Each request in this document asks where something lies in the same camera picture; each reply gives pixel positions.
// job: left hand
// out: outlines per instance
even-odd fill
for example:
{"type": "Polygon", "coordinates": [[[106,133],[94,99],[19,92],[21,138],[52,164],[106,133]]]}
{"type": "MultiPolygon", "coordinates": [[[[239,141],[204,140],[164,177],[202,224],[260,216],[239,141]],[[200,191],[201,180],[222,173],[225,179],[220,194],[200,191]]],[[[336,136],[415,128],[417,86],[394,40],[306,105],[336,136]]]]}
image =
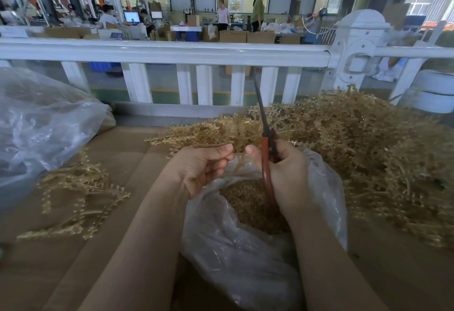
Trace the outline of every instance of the left hand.
{"type": "Polygon", "coordinates": [[[234,158],[232,144],[188,146],[167,163],[158,181],[165,179],[182,184],[189,199],[192,199],[202,187],[220,177],[227,163],[234,158]]]}

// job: hand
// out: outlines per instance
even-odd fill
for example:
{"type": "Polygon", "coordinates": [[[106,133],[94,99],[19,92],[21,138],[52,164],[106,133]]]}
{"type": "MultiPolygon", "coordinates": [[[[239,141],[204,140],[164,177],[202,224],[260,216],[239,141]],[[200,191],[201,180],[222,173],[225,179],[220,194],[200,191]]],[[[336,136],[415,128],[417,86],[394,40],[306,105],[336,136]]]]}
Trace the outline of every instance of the hand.
{"type": "MultiPolygon", "coordinates": [[[[270,162],[271,181],[281,213],[289,221],[288,217],[292,214],[313,206],[307,182],[307,162],[303,152],[294,148],[291,143],[281,139],[275,142],[277,153],[282,160],[276,164],[270,162]]],[[[246,153],[257,169],[262,171],[260,149],[248,145],[246,153]]]]}
{"type": "Polygon", "coordinates": [[[181,184],[192,199],[202,187],[220,177],[227,163],[234,158],[232,144],[188,146],[167,163],[158,180],[181,184]]]}

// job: woman in green shirt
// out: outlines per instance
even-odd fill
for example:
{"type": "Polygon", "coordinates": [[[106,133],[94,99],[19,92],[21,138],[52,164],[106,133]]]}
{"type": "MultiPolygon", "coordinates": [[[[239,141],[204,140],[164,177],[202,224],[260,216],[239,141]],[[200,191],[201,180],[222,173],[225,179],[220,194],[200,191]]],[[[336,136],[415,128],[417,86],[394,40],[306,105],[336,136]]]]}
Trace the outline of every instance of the woman in green shirt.
{"type": "Polygon", "coordinates": [[[263,0],[254,0],[253,15],[251,16],[251,25],[253,26],[253,32],[260,31],[262,22],[265,18],[265,5],[263,0]]]}

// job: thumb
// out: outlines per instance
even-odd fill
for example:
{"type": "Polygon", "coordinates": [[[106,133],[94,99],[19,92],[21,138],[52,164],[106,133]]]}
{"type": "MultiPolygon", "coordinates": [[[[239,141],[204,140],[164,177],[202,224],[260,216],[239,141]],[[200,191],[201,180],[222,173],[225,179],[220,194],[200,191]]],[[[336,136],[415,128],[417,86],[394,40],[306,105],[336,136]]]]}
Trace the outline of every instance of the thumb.
{"type": "Polygon", "coordinates": [[[233,145],[227,144],[218,147],[210,147],[210,148],[201,148],[203,151],[203,156],[207,160],[219,160],[222,158],[227,157],[229,154],[233,152],[233,145]]]}
{"type": "Polygon", "coordinates": [[[260,149],[255,147],[254,145],[247,145],[245,150],[249,158],[253,161],[256,168],[259,171],[262,171],[262,153],[260,149]]]}

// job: green shirt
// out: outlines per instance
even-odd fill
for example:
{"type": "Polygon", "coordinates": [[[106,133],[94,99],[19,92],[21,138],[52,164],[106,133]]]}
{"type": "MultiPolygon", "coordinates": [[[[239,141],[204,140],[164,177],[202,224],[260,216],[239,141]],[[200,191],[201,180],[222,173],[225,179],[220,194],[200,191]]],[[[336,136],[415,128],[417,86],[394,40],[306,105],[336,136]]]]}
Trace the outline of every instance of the green shirt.
{"type": "Polygon", "coordinates": [[[251,22],[258,21],[258,15],[260,15],[260,22],[262,23],[265,19],[265,6],[263,4],[263,0],[256,0],[253,15],[251,16],[251,22]]]}

